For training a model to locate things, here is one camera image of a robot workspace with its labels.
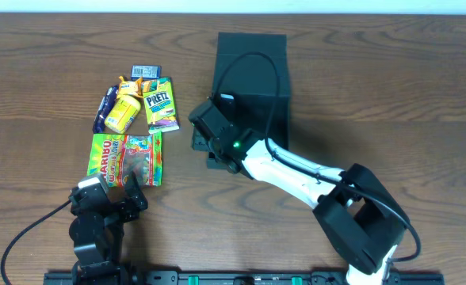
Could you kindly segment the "Haribo gummy candy bag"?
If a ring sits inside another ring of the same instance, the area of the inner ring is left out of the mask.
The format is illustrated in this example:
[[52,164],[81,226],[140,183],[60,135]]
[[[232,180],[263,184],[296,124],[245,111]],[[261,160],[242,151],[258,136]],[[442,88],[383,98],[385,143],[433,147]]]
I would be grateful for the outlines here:
[[94,134],[86,175],[100,173],[109,187],[124,186],[130,173],[138,184],[162,184],[162,133],[153,135]]

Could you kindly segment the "yellow plastic bottle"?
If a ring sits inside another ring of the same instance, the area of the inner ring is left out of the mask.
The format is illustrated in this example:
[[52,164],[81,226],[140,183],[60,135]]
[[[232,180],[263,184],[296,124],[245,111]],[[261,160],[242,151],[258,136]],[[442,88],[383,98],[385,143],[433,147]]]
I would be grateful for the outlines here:
[[131,126],[141,109],[140,102],[132,96],[119,97],[106,116],[105,126],[119,134],[124,134]]

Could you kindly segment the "dark green lidded box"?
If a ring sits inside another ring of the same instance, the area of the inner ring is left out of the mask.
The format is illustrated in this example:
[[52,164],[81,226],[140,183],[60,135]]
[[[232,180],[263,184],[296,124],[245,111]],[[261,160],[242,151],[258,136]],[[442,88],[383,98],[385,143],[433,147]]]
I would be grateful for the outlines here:
[[269,137],[278,146],[289,148],[287,36],[220,32],[212,90],[235,97],[235,105],[226,108],[220,106],[220,94],[213,97],[228,120],[260,132],[265,130],[273,101],[277,101]]

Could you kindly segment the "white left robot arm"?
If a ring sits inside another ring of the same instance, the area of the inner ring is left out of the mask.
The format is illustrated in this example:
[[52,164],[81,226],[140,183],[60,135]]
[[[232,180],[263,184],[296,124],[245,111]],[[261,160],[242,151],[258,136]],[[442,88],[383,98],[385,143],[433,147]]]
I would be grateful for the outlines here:
[[73,284],[142,284],[143,276],[131,264],[120,262],[124,224],[138,219],[148,202],[136,175],[129,173],[124,185],[126,196],[113,202],[109,186],[100,174],[83,178],[71,191],[69,228],[78,258],[71,269]]

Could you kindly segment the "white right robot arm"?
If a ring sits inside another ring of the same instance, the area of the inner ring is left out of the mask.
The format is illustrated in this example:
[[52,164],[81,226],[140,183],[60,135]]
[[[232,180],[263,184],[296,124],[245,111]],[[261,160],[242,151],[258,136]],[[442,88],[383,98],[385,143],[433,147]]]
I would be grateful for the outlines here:
[[266,182],[307,204],[349,265],[348,284],[384,284],[394,253],[413,227],[371,170],[320,165],[278,146],[267,134],[233,124],[206,101],[189,115],[216,160],[230,173]]

